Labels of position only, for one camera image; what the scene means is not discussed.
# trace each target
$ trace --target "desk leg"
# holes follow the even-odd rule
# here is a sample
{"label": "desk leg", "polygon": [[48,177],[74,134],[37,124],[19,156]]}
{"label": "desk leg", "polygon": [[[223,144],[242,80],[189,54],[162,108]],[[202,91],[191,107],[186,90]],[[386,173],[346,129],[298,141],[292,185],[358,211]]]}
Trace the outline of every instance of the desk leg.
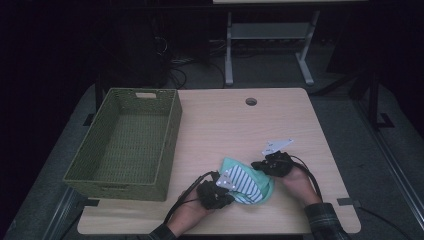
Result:
{"label": "desk leg", "polygon": [[312,20],[309,24],[308,31],[305,37],[305,45],[303,46],[302,51],[296,53],[296,59],[299,63],[300,70],[302,71],[303,78],[305,79],[306,84],[314,85],[314,80],[312,79],[311,73],[309,72],[308,65],[306,64],[306,54],[308,53],[309,46],[311,45],[312,37],[314,36],[315,26],[318,21],[319,11],[315,11]]}
{"label": "desk leg", "polygon": [[225,84],[227,84],[227,86],[232,86],[233,83],[233,64],[231,62],[231,12],[229,12],[227,23],[227,54],[225,55]]}

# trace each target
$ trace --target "background desk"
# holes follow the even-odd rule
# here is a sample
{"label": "background desk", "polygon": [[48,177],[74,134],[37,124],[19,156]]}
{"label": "background desk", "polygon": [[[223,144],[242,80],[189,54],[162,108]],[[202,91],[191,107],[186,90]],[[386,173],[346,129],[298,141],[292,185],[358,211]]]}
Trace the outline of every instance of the background desk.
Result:
{"label": "background desk", "polygon": [[[102,199],[85,207],[78,225],[82,234],[147,234],[198,176],[218,170],[224,157],[245,164],[262,160],[266,141],[292,138],[284,149],[308,165],[324,198],[331,202],[349,233],[360,230],[353,206],[339,206],[348,193],[315,112],[303,89],[226,89],[179,91],[183,115],[168,199],[142,202]],[[255,98],[256,106],[248,106]],[[188,234],[303,234],[309,225],[303,209],[276,184],[262,205],[231,204]]]}

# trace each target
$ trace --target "gray carpet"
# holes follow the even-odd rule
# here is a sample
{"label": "gray carpet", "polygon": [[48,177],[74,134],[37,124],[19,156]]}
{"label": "gray carpet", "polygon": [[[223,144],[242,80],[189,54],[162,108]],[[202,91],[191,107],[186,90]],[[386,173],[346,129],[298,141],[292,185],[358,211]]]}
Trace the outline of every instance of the gray carpet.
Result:
{"label": "gray carpet", "polygon": [[[308,92],[317,91],[337,80],[340,75],[325,72],[331,55],[331,46],[314,46],[307,58],[316,84],[307,86],[291,54],[293,49],[268,53],[251,58],[235,58],[233,88],[256,87],[302,87]],[[213,58],[212,62],[223,69],[223,58]],[[222,75],[216,67],[192,64],[179,68],[188,80],[187,89],[220,88]],[[357,104],[347,97],[350,83],[331,92],[326,97],[312,97],[315,112],[330,145],[346,188],[354,200],[361,205],[407,232],[412,239],[424,239],[424,232],[414,218],[404,200],[393,176],[389,171],[384,155],[378,148],[373,132],[361,117]],[[393,95],[381,88],[380,111],[386,112],[396,128],[382,129],[381,134],[390,149],[400,160],[408,179],[416,191],[424,193],[420,172],[424,169],[424,142],[399,110]],[[63,231],[71,225],[82,209],[80,201],[85,198],[73,194],[70,209],[62,217],[56,216],[66,186],[62,178],[81,143],[88,127],[83,123],[88,114],[94,113],[94,88],[87,90],[75,109],[55,148],[27,199],[16,216],[5,239],[43,239],[47,229],[53,229],[51,239],[59,239]],[[353,239],[404,239],[394,228],[383,221],[357,210],[362,230],[352,235]],[[51,225],[53,217],[59,219]],[[74,225],[65,239],[136,239],[135,236],[82,236]]]}

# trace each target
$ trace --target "basket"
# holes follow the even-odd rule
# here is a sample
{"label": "basket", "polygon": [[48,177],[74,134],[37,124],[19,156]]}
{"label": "basket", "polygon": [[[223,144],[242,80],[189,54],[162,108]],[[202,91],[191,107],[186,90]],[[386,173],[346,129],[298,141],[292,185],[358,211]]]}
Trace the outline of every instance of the basket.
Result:
{"label": "basket", "polygon": [[176,90],[111,88],[64,181],[92,198],[165,201],[181,115]]}

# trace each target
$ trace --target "teal cloth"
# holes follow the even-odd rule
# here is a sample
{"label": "teal cloth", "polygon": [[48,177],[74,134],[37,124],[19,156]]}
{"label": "teal cloth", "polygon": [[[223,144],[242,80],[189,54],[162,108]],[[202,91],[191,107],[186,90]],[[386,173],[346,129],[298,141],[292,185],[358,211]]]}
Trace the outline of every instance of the teal cloth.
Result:
{"label": "teal cloth", "polygon": [[225,171],[231,173],[230,179],[236,186],[235,191],[229,192],[236,202],[243,204],[263,203],[268,200],[274,190],[274,179],[237,160],[224,158],[220,173],[222,174]]}

